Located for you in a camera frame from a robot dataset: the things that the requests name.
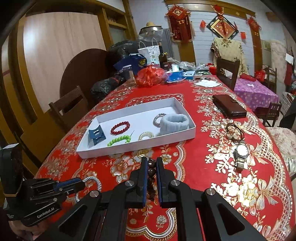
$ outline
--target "table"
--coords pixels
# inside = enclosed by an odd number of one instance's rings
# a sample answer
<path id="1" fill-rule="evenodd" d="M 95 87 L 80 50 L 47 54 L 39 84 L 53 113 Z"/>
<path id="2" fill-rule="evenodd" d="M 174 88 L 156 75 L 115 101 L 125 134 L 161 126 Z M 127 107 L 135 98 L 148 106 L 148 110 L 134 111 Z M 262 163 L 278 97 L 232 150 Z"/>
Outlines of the table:
<path id="1" fill-rule="evenodd" d="M 234 87 L 234 93 L 253 111 L 257 107 L 268 108 L 270 102 L 279 102 L 279 97 L 258 80 L 252 82 L 238 78 Z"/>
<path id="2" fill-rule="evenodd" d="M 224 84 L 205 88 L 194 83 L 194 80 L 186 80 L 151 88 L 124 85 L 117 88 L 60 141 L 36 178 L 63 181 L 96 176 L 102 183 L 102 191 L 108 191 L 128 179 L 130 172 L 140 166 L 141 157 L 161 156 L 165 168 L 174 171 L 176 179 L 197 190 L 214 188 L 266 238 L 284 240 L 294 226 L 295 214 L 291 181 L 278 148 L 250 108 Z M 228 94 L 248 111 L 246 118 L 234 121 L 245 131 L 250 151 L 248 169 L 241 174 L 234 171 L 232 151 L 235 146 L 224 138 L 226 124 L 233 120 L 224 119 L 216 109 L 211 99 L 213 94 Z M 75 152 L 95 116 L 170 97 L 177 98 L 194 120 L 197 126 L 195 139 L 89 159 L 81 159 Z M 96 184 L 89 181 L 79 196 L 94 189 Z M 74 204 L 72 195 L 64 202 L 64 211 Z M 147 200 L 145 208 L 130 209 L 128 213 L 126 240 L 177 240 L 175 210 L 161 209 L 157 197 L 154 202 Z M 53 220 L 62 214 L 59 212 Z"/>

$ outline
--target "watch face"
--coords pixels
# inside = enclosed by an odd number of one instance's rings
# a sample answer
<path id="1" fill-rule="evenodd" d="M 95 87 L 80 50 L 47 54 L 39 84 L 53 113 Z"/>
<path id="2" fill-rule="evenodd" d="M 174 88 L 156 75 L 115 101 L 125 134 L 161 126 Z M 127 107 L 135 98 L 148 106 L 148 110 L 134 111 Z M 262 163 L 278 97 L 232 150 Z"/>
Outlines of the watch face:
<path id="1" fill-rule="evenodd" d="M 248 154 L 248 147 L 246 145 L 238 145 L 237 146 L 237 153 L 240 155 L 240 156 L 246 156 Z"/>

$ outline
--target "wristwatch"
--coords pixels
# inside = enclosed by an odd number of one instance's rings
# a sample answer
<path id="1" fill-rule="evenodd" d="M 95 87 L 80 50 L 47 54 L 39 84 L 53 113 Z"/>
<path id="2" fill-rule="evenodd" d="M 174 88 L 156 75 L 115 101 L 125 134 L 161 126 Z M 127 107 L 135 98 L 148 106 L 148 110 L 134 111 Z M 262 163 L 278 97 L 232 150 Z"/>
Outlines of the wristwatch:
<path id="1" fill-rule="evenodd" d="M 249 150 L 244 141 L 240 141 L 234 151 L 235 164 L 234 167 L 243 170 L 244 163 L 249 155 Z"/>

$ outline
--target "wine bottle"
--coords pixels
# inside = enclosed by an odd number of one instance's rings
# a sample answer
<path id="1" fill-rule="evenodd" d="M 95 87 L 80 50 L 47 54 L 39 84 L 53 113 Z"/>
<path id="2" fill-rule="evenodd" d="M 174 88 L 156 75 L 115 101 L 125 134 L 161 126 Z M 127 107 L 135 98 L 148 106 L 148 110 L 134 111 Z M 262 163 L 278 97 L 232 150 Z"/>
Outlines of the wine bottle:
<path id="1" fill-rule="evenodd" d="M 166 55 L 163 53 L 163 47 L 161 46 L 161 43 L 158 44 L 159 45 L 159 51 L 160 54 L 158 56 L 159 58 L 159 63 L 160 63 L 160 67 L 162 69 L 164 69 L 165 71 L 168 71 L 168 59 L 166 57 Z"/>

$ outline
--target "fluffy gray wristband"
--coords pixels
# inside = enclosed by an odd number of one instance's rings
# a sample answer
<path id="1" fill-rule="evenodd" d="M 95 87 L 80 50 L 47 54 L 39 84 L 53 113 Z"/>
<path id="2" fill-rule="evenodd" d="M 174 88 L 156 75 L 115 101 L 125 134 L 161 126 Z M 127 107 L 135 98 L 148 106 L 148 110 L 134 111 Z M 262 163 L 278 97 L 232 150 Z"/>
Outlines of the fluffy gray wristband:
<path id="1" fill-rule="evenodd" d="M 184 114 L 168 114 L 160 120 L 160 136 L 188 129 L 189 119 Z"/>

